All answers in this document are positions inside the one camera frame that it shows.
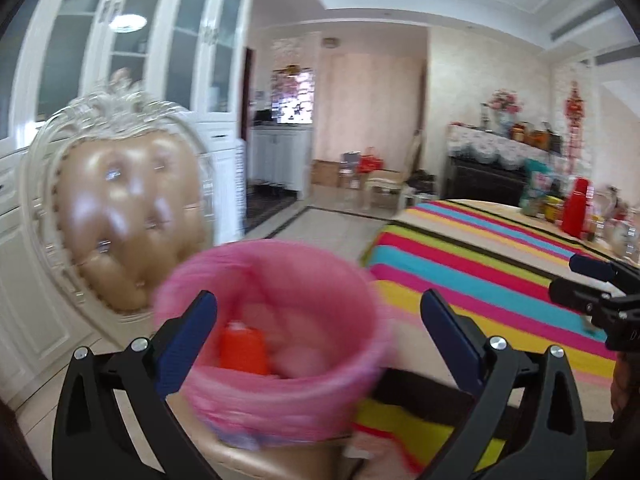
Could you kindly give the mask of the person's right hand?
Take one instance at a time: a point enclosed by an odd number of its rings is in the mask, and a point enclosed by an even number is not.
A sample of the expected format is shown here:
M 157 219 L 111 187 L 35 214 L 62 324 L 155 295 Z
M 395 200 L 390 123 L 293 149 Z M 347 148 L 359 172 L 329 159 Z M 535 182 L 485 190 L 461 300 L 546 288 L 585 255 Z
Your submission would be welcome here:
M 614 439 L 623 437 L 626 430 L 639 417 L 639 355 L 618 352 L 611 385 Z

